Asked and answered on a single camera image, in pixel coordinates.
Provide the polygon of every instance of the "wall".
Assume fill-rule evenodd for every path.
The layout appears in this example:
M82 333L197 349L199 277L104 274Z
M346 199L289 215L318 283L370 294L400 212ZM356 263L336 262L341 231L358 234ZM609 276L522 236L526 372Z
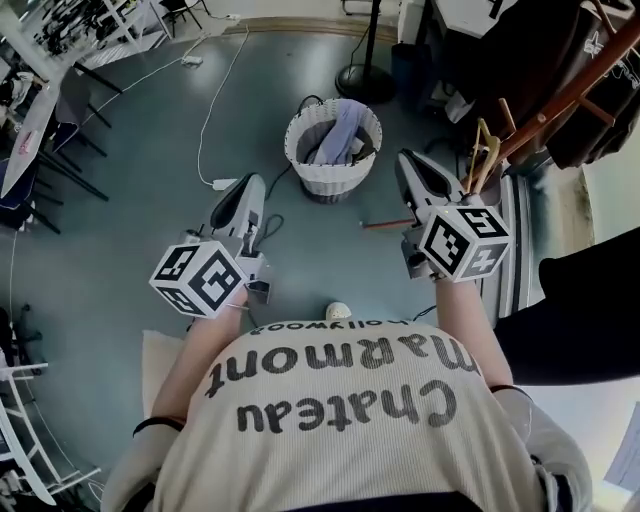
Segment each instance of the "wall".
M640 226L640 130L620 152L584 167L596 242Z

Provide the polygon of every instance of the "desk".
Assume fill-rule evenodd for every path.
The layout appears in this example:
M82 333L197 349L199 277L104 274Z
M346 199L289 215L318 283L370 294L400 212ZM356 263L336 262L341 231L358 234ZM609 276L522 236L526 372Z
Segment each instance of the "desk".
M433 6L433 18L427 44L433 65L418 104L420 110L427 106L441 106L442 102L431 99L438 82L454 78L452 75L455 75L458 56L484 36L498 22L500 15L517 2L503 0L500 13L493 19L489 17L493 9L489 0L429 1ZM429 9L423 10L423 16L429 16Z
M11 150L0 198L7 195L38 154L42 137L59 96L60 84L50 82L33 100Z

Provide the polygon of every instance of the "black stand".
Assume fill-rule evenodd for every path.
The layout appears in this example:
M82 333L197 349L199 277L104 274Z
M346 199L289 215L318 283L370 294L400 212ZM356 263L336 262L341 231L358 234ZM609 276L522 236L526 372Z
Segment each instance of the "black stand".
M379 12L380 0L373 0L364 64L347 66L336 75L336 89L340 95L362 103L384 103L391 100L396 93L391 75L371 65Z

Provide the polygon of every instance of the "wicker basket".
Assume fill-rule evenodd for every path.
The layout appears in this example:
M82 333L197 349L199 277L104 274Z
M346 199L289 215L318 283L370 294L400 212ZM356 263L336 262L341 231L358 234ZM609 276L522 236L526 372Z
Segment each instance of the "wicker basket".
M382 145L382 127L367 107L357 137L372 149L371 154L354 164L317 165L305 160L311 148L317 148L338 117L342 99L325 100L309 105L296 115L287 128L284 152L300 176L303 190L314 201L324 204L345 199L365 179Z

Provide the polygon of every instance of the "power cord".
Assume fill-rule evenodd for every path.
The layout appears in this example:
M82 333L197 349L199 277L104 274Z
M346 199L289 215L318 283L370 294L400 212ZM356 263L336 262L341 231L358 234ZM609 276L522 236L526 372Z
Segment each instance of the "power cord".
M15 234L15 236L13 238L13 249L11 250L11 263L9 265L9 323L12 326L13 326L13 270L14 270L14 266L15 266L15 253L16 253L17 240L18 240L18 231L16 230L16 234ZM56 445L56 448L58 448L58 451L60 452L62 457L67 461L67 464L69 464L69 466L74 471L78 471L78 468L76 467L76 465L73 462L71 462L71 459L64 452L64 450L62 449L62 446L60 446L60 443L58 442L56 437L53 435L53 432L51 431L51 428L49 427L49 424L44 419L44 416L42 415L42 411L40 410L40 407L38 406L38 402L36 402L35 395L33 394L33 391L31 390L31 386L29 386L29 381L25 380L25 381L22 381L22 382L25 384L25 386L27 388L27 391L29 391L29 397L30 397L29 401L28 402L24 402L24 403L33 404L36 412L38 413L38 416L40 417L40 421L42 422L42 425L44 426L45 430L49 434L49 437L53 441L53 444ZM104 491L104 485L102 483L92 479L92 478L87 478L87 479L85 479L85 481L87 482L87 484L89 486L89 490L93 494L94 498L96 500L98 500L98 502L101 503L102 502L101 498L98 497L98 495L96 494L96 492L94 490L94 487L97 488L97 489L100 489L100 491L102 492L102 491Z
M240 48L238 48L238 51L236 52L235 57L233 57L233 60L231 61L231 65L227 70L227 74L224 76L222 83L220 84L220 87L218 87L216 94L213 96L213 100L211 100L211 105L209 105L209 113L207 114L207 118L204 120L204 124L202 125L202 130L200 130L200 144L198 146L198 176L200 176L200 181L202 181L202 183L204 183L205 185L209 185L210 187L213 187L213 182L209 183L208 181L206 181L202 177L202 172L200 171L200 153L202 152L202 139L204 136L204 131L207 128L207 124L209 123L209 119L211 118L211 111L213 110L213 104L218 99L218 96L220 95L220 91L222 91L224 84L227 83L227 78L229 78L229 75L231 74L233 65L236 63L236 60L238 60L238 56L240 55L240 52L244 48L244 44L247 42L247 39L249 38L249 25L245 25L245 29L246 29L246 33L244 35L244 39L242 40L242 44L240 45Z
M218 99L218 96L220 95L220 92L222 91L222 88L224 87L224 85L227 83L227 79L229 78L229 75L231 74L231 70L233 69L234 64L236 63L236 60L238 60L238 56L240 55L240 52L242 52L242 49L244 48L245 43L247 42L247 39L249 38L249 25L245 25L245 36L244 39L242 40L242 44L240 45L240 47L238 48L238 51L236 52L235 56L233 57L233 60L231 61L231 64L229 65L229 69L227 70L227 74L224 76L224 78L222 79L222 83L220 84L220 87L218 87L218 90L216 91L215 95L213 96L213 100L211 101L211 105L209 106L209 112L207 114L207 117L204 121L204 124L202 125L202 130L200 130L200 144L198 146L198 158L197 158L197 167L198 167L198 176L200 177L200 181L202 181L202 183L204 183L205 185L208 185L210 187L213 187L213 183L210 183L208 181L206 181L203 177L202 177L202 172L200 170L200 154L202 152L202 143L203 143L203 136L204 136L204 131L207 128L207 124L209 123L209 119L211 118L211 112L213 110L213 104L216 102L216 100ZM168 62L167 64L165 64L164 66L160 66L158 69L152 71L151 73L143 76L142 78L140 78L139 80L136 80L135 82L133 82L131 85L125 87L124 89L122 89L122 92L127 92L128 90L132 89L133 87L135 87L136 85L138 85L140 82L146 80L149 77L152 77L153 75L155 75L156 73L159 73L160 71L162 71L163 69L168 68L169 66L172 66L173 64L176 64L178 62L183 62L185 61L185 59L189 56L189 54L195 50L203 41L205 41L206 39L209 39L211 37L214 37L212 34L205 34L203 36L201 36L194 44L193 46L191 46L191 48L189 48L182 57L179 57L177 59L172 60L171 62ZM115 100L118 96L120 96L120 93L113 95L111 98L109 98L105 103L103 103L97 110L96 112L100 112L103 108L105 108L107 105L109 105L109 103L111 103L113 100ZM85 125L95 114L96 112L92 113L89 117L87 117L87 119L84 120L84 122L82 123L83 125Z
M304 104L307 102L307 100L309 100L311 98L318 100L318 103L320 103L320 104L324 103L324 101L319 96L316 96L315 94L310 94L309 96L306 96L300 102L300 105L298 105L298 110L296 111L297 112L296 115L300 115L300 112L302 112L302 107L304 107ZM305 158L305 161L307 160L307 158L309 158L309 155L315 149L317 149L317 148L312 148L309 151L309 153L307 154L307 157ZM278 183L280 178L282 178L285 174L287 174L292 168L293 168L293 164L289 163L289 165L287 165L287 167L284 169L284 171L282 171L280 174L278 174L278 176L276 176L276 179L271 182L271 185L269 186L269 190L267 190L267 194L266 194L266 196L264 198L265 201L268 201L271 198L271 194L273 194L273 189L276 187L276 183Z

